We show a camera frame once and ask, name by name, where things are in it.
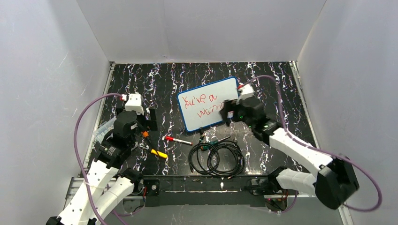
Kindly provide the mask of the white red whiteboard marker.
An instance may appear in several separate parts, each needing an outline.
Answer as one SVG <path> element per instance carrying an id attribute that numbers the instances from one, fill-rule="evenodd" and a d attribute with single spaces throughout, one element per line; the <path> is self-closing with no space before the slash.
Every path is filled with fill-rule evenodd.
<path id="1" fill-rule="evenodd" d="M 177 138 L 173 138 L 173 137 L 171 137 L 171 136 L 165 136 L 165 140 L 173 141 L 173 142 L 178 142 L 178 143 L 183 143 L 183 144 L 190 145 L 190 146 L 193 145 L 192 142 L 185 141 L 185 140 L 181 140 L 181 139 L 177 139 Z"/>

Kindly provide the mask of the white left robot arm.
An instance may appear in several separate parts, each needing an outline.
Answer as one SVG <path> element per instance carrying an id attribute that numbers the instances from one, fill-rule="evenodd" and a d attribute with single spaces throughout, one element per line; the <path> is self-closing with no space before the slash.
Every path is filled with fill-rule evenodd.
<path id="1" fill-rule="evenodd" d="M 105 224 L 104 219 L 142 180 L 140 172 L 120 169 L 138 146 L 137 137 L 157 130 L 153 108 L 149 115 L 147 118 L 141 107 L 128 106 L 111 120 L 83 182 L 63 211 L 48 219 L 48 225 Z"/>

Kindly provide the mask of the blue framed whiteboard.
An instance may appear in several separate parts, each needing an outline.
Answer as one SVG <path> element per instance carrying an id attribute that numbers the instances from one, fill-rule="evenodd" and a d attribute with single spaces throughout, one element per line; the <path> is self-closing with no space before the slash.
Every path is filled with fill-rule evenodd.
<path id="1" fill-rule="evenodd" d="M 233 76 L 178 93 L 185 130 L 190 133 L 221 122 L 219 111 L 225 100 L 238 98 L 237 87 Z"/>

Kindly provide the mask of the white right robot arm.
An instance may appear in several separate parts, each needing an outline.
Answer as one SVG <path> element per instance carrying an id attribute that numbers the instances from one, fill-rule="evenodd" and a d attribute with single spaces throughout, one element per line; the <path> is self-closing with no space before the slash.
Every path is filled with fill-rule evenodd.
<path id="1" fill-rule="evenodd" d="M 281 166 L 268 175 L 268 188 L 292 189 L 314 195 L 323 205 L 334 210 L 359 190 L 360 185 L 350 163 L 314 151 L 311 144 L 301 139 L 292 140 L 281 123 L 266 115 L 264 104 L 257 98 L 226 100 L 220 115 L 226 125 L 245 123 L 259 141 L 283 152 L 308 170 L 298 172 Z"/>

